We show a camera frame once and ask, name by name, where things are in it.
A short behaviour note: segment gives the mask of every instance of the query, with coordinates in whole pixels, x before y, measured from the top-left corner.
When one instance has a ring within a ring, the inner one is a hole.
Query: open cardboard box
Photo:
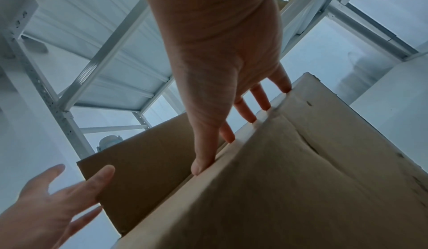
[[[118,249],[428,248],[428,175],[310,75],[189,177],[185,115],[78,163]]]

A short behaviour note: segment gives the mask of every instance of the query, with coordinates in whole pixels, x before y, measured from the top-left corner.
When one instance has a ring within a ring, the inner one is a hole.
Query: right hand
[[[291,82],[280,63],[282,24],[274,0],[148,0],[195,135],[198,175],[215,159],[218,134],[235,136],[226,123],[232,105],[248,121],[255,115],[242,98],[250,90],[270,108],[260,81],[282,92]]]

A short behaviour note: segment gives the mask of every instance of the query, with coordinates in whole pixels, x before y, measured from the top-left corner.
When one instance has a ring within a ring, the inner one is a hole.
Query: human hand
[[[195,135],[198,175],[215,159],[218,134],[235,136],[226,123],[232,105],[248,121],[256,117],[242,95],[250,90],[270,108],[260,81],[282,92],[291,82],[280,64],[282,24],[274,0],[148,0]]]
[[[50,195],[49,184],[64,169],[60,164],[32,178],[16,203],[0,215],[1,248],[57,249],[103,210],[97,207],[71,221],[97,204],[96,197],[110,182],[115,168],[105,166],[89,180]]]

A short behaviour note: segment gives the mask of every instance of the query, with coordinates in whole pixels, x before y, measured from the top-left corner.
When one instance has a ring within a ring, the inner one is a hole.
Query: left hand
[[[103,210],[97,207],[82,217],[73,217],[97,204],[97,195],[110,182],[115,168],[105,166],[87,181],[52,195],[49,184],[65,169],[54,166],[32,178],[14,205],[0,215],[1,248],[57,249]]]

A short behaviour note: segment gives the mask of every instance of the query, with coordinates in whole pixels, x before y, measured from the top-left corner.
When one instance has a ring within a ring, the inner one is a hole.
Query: metal shelving unit
[[[359,11],[350,0],[292,0],[280,12],[285,56],[324,17],[399,61],[421,55]],[[145,111],[174,81],[161,34],[146,0],[29,0],[3,30],[16,57],[81,159],[94,153],[84,134],[148,129]],[[24,34],[90,59],[74,82],[57,94],[29,58]],[[130,111],[140,126],[79,128],[70,109]],[[180,102],[173,106],[183,111]]]

